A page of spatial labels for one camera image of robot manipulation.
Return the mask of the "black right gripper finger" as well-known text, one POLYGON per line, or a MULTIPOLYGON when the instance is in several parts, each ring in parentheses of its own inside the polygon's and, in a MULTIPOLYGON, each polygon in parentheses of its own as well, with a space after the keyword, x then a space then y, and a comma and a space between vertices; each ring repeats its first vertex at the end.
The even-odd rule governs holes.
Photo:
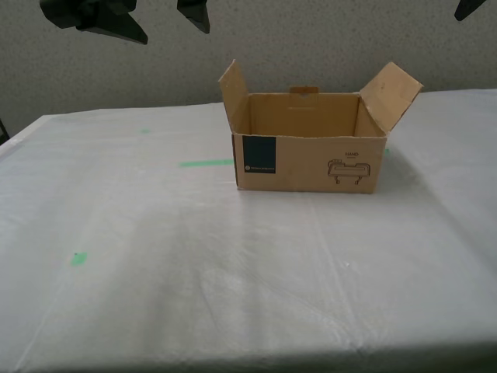
POLYGON ((456 20, 464 20, 475 12, 486 0, 460 0, 454 13, 456 20))

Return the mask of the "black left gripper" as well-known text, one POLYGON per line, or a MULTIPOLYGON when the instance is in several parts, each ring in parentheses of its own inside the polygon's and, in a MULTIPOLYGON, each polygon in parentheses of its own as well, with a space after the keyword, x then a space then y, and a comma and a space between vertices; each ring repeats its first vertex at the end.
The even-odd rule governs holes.
MULTIPOLYGON (((148 44, 147 34, 130 15, 136 0, 41 0, 39 4, 44 16, 60 29, 148 44)), ((178 0, 177 10, 199 31, 210 32, 207 0, 178 0)))

